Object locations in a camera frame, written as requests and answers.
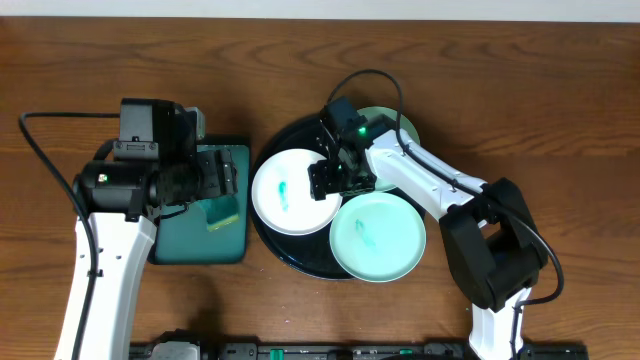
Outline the green yellow sponge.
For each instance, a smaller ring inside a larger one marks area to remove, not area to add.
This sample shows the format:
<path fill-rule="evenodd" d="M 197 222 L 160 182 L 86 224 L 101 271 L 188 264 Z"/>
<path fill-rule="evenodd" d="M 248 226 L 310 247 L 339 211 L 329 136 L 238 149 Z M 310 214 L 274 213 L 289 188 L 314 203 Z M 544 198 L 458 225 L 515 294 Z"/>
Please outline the green yellow sponge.
<path fill-rule="evenodd" d="M 239 219 L 238 202 L 232 196 L 199 200 L 197 205 L 205 214 L 206 228 L 209 232 L 213 232 Z"/>

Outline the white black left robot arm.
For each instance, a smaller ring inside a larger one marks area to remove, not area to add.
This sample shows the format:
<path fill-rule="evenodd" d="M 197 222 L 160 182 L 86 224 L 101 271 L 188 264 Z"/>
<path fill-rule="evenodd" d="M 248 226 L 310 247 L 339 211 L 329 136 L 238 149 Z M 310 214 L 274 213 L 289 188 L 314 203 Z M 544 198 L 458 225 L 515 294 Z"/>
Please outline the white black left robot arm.
<path fill-rule="evenodd" d="M 155 225 L 128 222 L 122 212 L 94 212 L 76 225 L 76 263 L 55 356 L 58 359 L 125 359 L 144 267 L 219 265 L 246 253 L 250 150 L 229 145 L 239 190 L 200 200 L 185 213 L 164 209 Z"/>

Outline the white plate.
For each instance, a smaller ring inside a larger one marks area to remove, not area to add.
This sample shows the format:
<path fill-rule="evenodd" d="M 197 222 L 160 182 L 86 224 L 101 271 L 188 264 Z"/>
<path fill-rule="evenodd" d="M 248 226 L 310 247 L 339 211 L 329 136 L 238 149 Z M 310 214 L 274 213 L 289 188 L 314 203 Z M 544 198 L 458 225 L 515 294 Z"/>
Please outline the white plate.
<path fill-rule="evenodd" d="M 269 228 L 291 236 L 321 230 L 342 204 L 339 194 L 314 200 L 308 175 L 310 165 L 326 157 L 307 149 L 288 149 L 269 157 L 257 170 L 251 187 L 254 210 Z"/>

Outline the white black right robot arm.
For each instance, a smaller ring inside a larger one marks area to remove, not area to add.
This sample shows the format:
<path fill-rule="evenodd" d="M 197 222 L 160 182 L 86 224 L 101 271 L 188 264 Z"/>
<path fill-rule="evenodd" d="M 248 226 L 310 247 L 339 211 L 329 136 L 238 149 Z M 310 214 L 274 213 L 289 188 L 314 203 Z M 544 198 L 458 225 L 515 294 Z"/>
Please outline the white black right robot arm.
<path fill-rule="evenodd" d="M 376 180 L 393 184 L 437 220 L 449 271 L 472 303 L 468 346 L 479 359 L 517 359 L 523 310 L 556 299 L 564 286 L 532 298 L 540 271 L 557 255 L 541 236 L 519 188 L 464 174 L 416 144 L 403 130 L 356 130 L 330 137 L 329 157 L 308 168 L 311 196 L 363 197 Z"/>

